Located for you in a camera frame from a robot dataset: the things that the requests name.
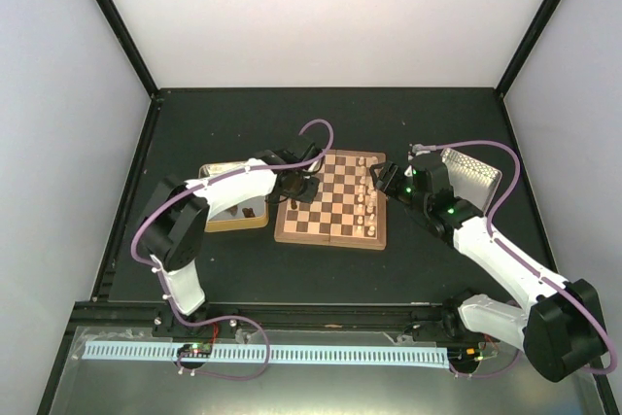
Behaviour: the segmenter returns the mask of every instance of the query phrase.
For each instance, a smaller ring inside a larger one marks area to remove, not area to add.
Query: black metal frame
[[[156,128],[157,119],[162,99],[159,97],[158,89],[154,79],[141,57],[134,41],[125,27],[119,11],[113,0],[96,0],[102,13],[108,20],[113,32],[117,36],[125,54],[134,67],[136,74],[140,78],[145,90],[151,96],[152,102],[150,110],[145,120],[140,140],[132,160],[130,171],[123,189],[119,209],[115,216],[114,225],[109,241],[104,252],[104,256],[97,274],[95,286],[92,291],[92,302],[76,303],[74,311],[69,320],[56,359],[53,364],[52,373],[45,389],[41,405],[40,414],[49,413],[52,408],[53,397],[60,380],[62,368],[67,358],[71,342],[74,338],[76,328],[79,326],[88,327],[135,327],[151,328],[155,335],[168,336],[174,339],[188,338],[189,331],[183,327],[176,326],[170,317],[170,311],[162,304],[153,303],[122,303],[108,302],[108,293],[112,286],[116,257],[121,245],[122,233],[127,223],[129,209],[132,205],[134,194],[138,185],[140,174],[147,156],[148,149]],[[505,116],[507,128],[510,131],[512,143],[515,148],[516,138],[507,115],[503,98],[510,89],[521,68],[525,64],[529,54],[534,48],[544,27],[551,19],[555,9],[561,0],[543,0],[536,16],[534,17],[529,29],[521,41],[517,51],[512,57],[501,81],[495,89],[499,105]],[[544,233],[541,218],[536,209],[534,194],[529,182],[526,184],[536,213],[536,222],[539,231],[546,245],[547,255],[552,261],[552,252]],[[254,317],[262,322],[268,329],[325,329],[327,325],[338,325],[342,329],[358,330],[384,330],[404,332],[407,326],[415,321],[426,321],[437,317],[439,308],[434,306],[263,306],[263,305],[244,305],[242,308],[231,306],[211,306],[205,313],[209,316],[219,316],[230,313],[241,313],[245,316]],[[437,328],[422,329],[423,335],[417,336],[419,340],[429,339],[438,341],[446,346],[470,345],[469,336],[462,339],[462,343],[448,340],[444,334],[439,334]],[[607,378],[604,376],[596,377],[599,394],[607,413],[619,413],[613,398]]]

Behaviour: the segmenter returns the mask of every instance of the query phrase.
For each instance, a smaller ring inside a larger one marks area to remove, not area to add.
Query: black tabletop
[[[129,243],[157,182],[169,174],[195,178],[202,164],[245,160],[278,149],[316,118],[334,128],[336,149],[382,152],[406,162],[409,143],[491,139],[511,145],[502,103],[489,88],[262,88],[165,91],[129,222],[117,255],[110,300],[161,300],[148,267],[135,263]],[[326,131],[310,130],[318,142]],[[492,148],[463,149],[511,179],[510,157]],[[496,226],[550,266],[525,185],[497,214]],[[274,241],[276,210],[261,229],[209,233],[196,260],[212,302],[438,303],[466,288],[507,299],[479,266],[431,237],[396,202],[387,206],[382,252],[291,245]]]

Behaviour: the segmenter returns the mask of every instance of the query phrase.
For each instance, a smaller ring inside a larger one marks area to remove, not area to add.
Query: white wall
[[[542,0],[115,0],[160,86],[496,86]]]
[[[148,98],[94,0],[0,0],[0,412],[35,413]]]
[[[622,351],[622,0],[562,0],[507,102],[556,261]]]

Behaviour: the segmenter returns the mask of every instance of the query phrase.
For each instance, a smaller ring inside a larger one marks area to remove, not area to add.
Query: chessboard square
[[[283,231],[284,232],[295,232],[295,228],[298,222],[296,221],[285,221],[283,223]]]

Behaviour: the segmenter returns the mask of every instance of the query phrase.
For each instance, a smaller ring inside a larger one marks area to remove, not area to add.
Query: chessboard
[[[369,175],[382,153],[330,150],[312,203],[287,200],[279,205],[274,239],[284,243],[384,250],[387,199]]]

